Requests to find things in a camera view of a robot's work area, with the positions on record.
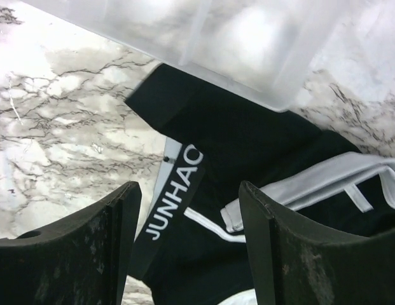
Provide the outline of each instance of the clear plastic lid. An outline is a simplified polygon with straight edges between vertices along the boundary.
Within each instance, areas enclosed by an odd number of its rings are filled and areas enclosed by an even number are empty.
[[[275,111],[345,0],[24,0]]]

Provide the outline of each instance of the white piping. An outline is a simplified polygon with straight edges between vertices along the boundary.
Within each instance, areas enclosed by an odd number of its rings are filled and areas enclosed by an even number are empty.
[[[212,231],[214,234],[217,234],[221,239],[229,241],[230,243],[245,243],[246,242],[245,235],[234,236],[234,235],[228,234],[219,225],[215,224],[213,221],[204,217],[202,214],[192,210],[191,208],[187,208],[184,211],[184,216],[197,222],[201,226]]]
[[[358,207],[358,209],[362,211],[362,213],[374,209],[373,206],[368,202],[368,200],[364,197],[362,192],[354,183],[350,184],[349,186],[346,186],[344,188],[344,191],[347,193],[347,195],[350,197],[350,199],[356,205],[356,207]]]

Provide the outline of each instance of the white stripe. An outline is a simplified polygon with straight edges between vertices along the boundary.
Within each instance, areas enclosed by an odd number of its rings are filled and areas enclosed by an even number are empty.
[[[347,195],[350,197],[352,202],[358,207],[362,213],[368,212],[370,210],[373,210],[373,206],[370,205],[368,200],[364,197],[362,192],[359,190],[359,188],[355,184],[351,184],[347,187],[344,188],[344,191],[347,193]]]
[[[218,305],[258,305],[256,302],[255,289],[241,291],[225,299]]]
[[[230,243],[245,243],[246,242],[245,235],[234,236],[234,235],[228,234],[219,225],[215,224],[213,221],[204,217],[202,214],[192,210],[191,208],[187,208],[184,211],[184,216],[197,222],[201,226],[212,231],[214,234],[217,234],[221,239],[229,241]]]

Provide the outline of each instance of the dirty black plastic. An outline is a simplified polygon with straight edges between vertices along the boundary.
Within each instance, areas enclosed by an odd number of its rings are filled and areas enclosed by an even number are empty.
[[[258,305],[395,305],[395,229],[337,231],[249,182],[239,196]]]
[[[128,182],[17,239],[0,240],[0,304],[119,305],[141,204]]]

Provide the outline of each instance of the black fabric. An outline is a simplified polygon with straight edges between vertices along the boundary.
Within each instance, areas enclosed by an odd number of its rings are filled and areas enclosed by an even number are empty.
[[[336,155],[359,152],[339,134],[292,112],[269,111],[167,65],[157,68],[126,104],[158,132],[192,143],[204,154],[205,176],[190,208],[222,228],[220,210],[238,197],[242,180],[262,187]],[[359,188],[374,210],[361,213],[346,194],[338,194],[299,212],[363,236],[394,226],[395,211],[384,201],[379,178]],[[156,305],[215,305],[253,288],[246,245],[222,240],[186,217],[143,281]]]
[[[183,145],[179,158],[135,240],[128,267],[128,273],[132,277],[137,280],[144,278],[167,235],[171,234],[171,229],[183,218],[203,176],[202,154],[193,145]]]

